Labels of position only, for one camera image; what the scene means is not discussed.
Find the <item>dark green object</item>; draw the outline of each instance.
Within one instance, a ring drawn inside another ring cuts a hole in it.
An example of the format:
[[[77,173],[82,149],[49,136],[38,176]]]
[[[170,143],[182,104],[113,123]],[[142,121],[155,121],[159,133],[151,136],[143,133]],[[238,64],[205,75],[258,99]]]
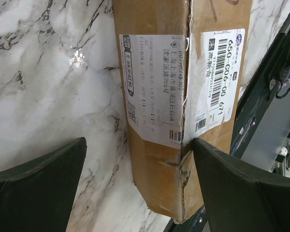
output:
[[[0,232],[65,232],[86,150],[78,138],[0,172]]]
[[[290,232],[290,178],[193,141],[211,232]]]

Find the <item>small barcode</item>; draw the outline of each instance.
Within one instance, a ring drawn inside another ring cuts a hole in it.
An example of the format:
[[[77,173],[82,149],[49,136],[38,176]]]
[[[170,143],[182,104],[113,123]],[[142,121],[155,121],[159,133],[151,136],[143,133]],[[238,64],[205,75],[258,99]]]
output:
[[[135,106],[130,102],[127,101],[127,110],[128,110],[128,117],[135,123],[136,123],[136,117],[135,117]]]
[[[198,122],[195,124],[195,131],[198,131],[199,129],[204,128],[205,125],[206,125],[206,118],[205,118],[205,119],[202,119],[201,121],[198,121]]]
[[[181,141],[182,140],[182,133],[180,131],[170,130],[170,139]]]
[[[216,61],[214,85],[212,89],[211,107],[219,103],[228,39],[219,40],[218,43],[218,56]]]

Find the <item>label sticker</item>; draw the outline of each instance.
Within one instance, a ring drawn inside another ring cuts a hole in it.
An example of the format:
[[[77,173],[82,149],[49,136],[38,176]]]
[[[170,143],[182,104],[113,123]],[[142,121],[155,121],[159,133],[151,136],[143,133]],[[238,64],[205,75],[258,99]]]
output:
[[[128,123],[146,141],[179,148],[183,35],[120,35]]]
[[[227,122],[232,117],[240,73],[245,29],[202,33],[206,67],[205,92],[195,114],[195,136]]]

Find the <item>shipping package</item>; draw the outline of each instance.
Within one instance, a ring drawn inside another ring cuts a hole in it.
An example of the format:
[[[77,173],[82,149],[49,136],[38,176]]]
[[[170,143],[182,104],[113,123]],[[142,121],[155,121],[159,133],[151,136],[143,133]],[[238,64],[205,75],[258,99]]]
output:
[[[178,222],[203,199],[189,141],[229,153],[252,0],[113,0],[134,183]]]

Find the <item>printed number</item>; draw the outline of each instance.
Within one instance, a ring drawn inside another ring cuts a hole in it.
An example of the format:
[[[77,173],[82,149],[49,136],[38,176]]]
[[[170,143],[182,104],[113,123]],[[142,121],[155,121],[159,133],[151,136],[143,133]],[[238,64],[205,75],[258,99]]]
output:
[[[181,40],[183,38],[182,35],[174,35],[172,36],[172,40]]]
[[[228,47],[228,54],[227,54],[227,58],[230,58],[232,56],[232,50],[233,50],[233,47],[231,46],[233,44],[233,41],[232,40],[229,40],[229,47]]]
[[[224,86],[224,87],[222,88],[222,92],[221,92],[221,96],[222,96],[222,97],[223,97],[224,95],[226,95],[226,90],[227,90],[227,87]]]
[[[179,84],[178,84],[178,90],[183,91],[183,88],[184,88],[183,80],[180,79],[180,80],[179,80]]]
[[[220,114],[222,114],[223,113],[223,106],[224,106],[224,103],[223,102],[221,102],[220,104],[219,104],[219,110],[221,110],[221,112],[218,114],[218,115],[220,115]]]
[[[166,88],[167,86],[168,86],[168,78],[165,78],[164,77],[164,81],[163,81],[163,83],[164,83],[164,87]]]

